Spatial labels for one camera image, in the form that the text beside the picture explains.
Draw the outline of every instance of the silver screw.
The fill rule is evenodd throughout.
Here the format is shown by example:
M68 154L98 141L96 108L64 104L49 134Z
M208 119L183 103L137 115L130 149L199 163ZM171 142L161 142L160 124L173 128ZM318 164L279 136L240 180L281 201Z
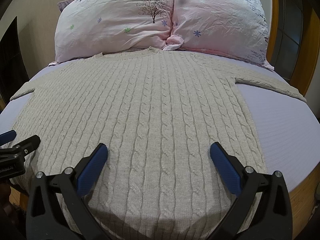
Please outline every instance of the silver screw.
M253 173L254 169L251 166L246 166L245 168L246 173Z
M275 171L275 175L276 175L278 178L281 178L281 177L282 177L281 171Z
M67 167L65 170L64 170L64 173L65 174L71 174L73 172L73 168L71 167Z
M39 171L39 172L36 174L36 178L37 178L37 179L42 178L42 176L43 176L43 172L42 172L42 171Z

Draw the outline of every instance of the beige sweater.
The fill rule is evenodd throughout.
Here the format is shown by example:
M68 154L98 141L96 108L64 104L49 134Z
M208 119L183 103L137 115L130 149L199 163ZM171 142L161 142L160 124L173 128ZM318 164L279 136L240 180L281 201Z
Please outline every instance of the beige sweater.
M124 239L204 239L234 200L210 145L219 141L244 166L266 172L236 82L304 100L286 83L190 52L149 48L70 63L13 97L33 92L14 124L13 144L41 138L14 182L28 190L38 171L60 173L105 143L107 165L87 196L104 228Z

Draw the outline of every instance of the knitted sweater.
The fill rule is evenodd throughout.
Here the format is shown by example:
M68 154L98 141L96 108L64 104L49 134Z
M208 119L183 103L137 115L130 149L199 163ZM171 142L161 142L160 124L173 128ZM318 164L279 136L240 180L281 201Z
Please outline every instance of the knitted sweater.
M32 92L12 143L37 134L41 144L14 182L28 190L38 171L60 173L105 143L107 164L86 199L104 228L124 239L204 239L234 200L210 145L219 141L243 166L266 172L236 82L304 100L297 89L255 71L154 48L99 54L27 82L13 96Z

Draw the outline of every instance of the mattress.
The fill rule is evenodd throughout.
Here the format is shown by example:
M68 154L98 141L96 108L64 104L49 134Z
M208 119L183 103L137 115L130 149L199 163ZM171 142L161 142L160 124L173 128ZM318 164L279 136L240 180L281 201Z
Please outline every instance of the mattress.
M269 69L234 59L219 58L285 82ZM72 61L48 66L31 80L70 62ZM307 104L298 99L254 86L243 84L237 86L255 122L268 173L280 170L288 190L293 190L320 161L320 124ZM12 128L30 96L29 94L17 98L7 105L0 114L0 134Z

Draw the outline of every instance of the blue gripper pad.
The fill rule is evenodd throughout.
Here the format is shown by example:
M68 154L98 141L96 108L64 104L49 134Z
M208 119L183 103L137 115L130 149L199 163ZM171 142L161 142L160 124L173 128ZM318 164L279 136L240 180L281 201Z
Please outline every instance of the blue gripper pad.
M102 144L81 172L77 180L77 195L87 195L99 177L108 158L108 148Z
M5 145L8 142L11 142L15 139L17 133L15 130L11 130L9 132L5 132L0 134L0 146Z
M217 143L211 145L210 157L228 190L239 197L242 190L241 178Z

